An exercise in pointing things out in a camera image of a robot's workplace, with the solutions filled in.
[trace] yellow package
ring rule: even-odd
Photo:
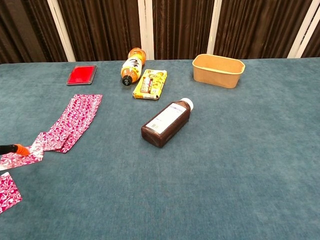
[[[146,69],[132,93],[133,97],[135,99],[158,100],[166,82],[166,78],[166,70]]]

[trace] brown curtain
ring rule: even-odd
[[[137,0],[58,0],[77,61],[125,60],[141,47]]]
[[[312,0],[222,1],[214,54],[286,58]]]
[[[302,58],[320,57],[320,21],[316,26],[303,54]]]
[[[214,0],[152,0],[155,59],[207,52]]]
[[[45,0],[0,0],[0,63],[67,61]]]

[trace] white label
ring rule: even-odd
[[[122,69],[129,69],[132,68],[136,72],[138,79],[141,76],[141,71],[142,71],[142,61],[140,58],[136,56],[129,57],[127,61],[122,65]]]
[[[158,134],[161,134],[164,130],[167,129],[180,115],[187,110],[183,106],[172,103],[168,106],[163,112],[158,116],[152,119],[146,127],[156,131]]]

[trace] plastic bottle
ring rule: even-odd
[[[142,66],[146,62],[146,53],[139,47],[133,48],[129,54],[128,59],[122,65],[121,77],[122,83],[126,86],[138,81],[141,76]]]
[[[162,148],[188,122],[193,108],[189,98],[171,102],[141,127],[141,136]]]

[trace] kraft paper container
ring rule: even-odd
[[[192,65],[194,80],[228,89],[237,85],[246,67],[240,60],[211,54],[196,56]]]

